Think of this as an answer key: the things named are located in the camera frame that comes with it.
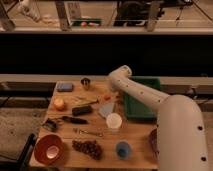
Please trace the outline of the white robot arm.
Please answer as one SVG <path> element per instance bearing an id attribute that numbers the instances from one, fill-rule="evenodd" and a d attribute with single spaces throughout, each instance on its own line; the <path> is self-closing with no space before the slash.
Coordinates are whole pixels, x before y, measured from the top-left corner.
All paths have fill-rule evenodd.
<path id="1" fill-rule="evenodd" d="M 205 126 L 197 103 L 134 82 L 131 76 L 131 69 L 123 65 L 108 75 L 108 84 L 157 114 L 158 171 L 209 171 Z"/>

